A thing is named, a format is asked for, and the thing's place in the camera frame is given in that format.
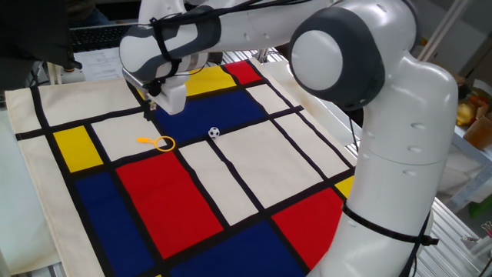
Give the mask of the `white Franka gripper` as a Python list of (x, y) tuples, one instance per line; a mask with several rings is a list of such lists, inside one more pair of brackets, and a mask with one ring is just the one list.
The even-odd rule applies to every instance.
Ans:
[(155, 79), (151, 82), (143, 82), (134, 77), (125, 68), (122, 69), (123, 77), (133, 85), (143, 96), (144, 118), (150, 119), (152, 103), (155, 103), (169, 115), (182, 112), (185, 107), (187, 88), (185, 82), (187, 76), (173, 76), (164, 79)]

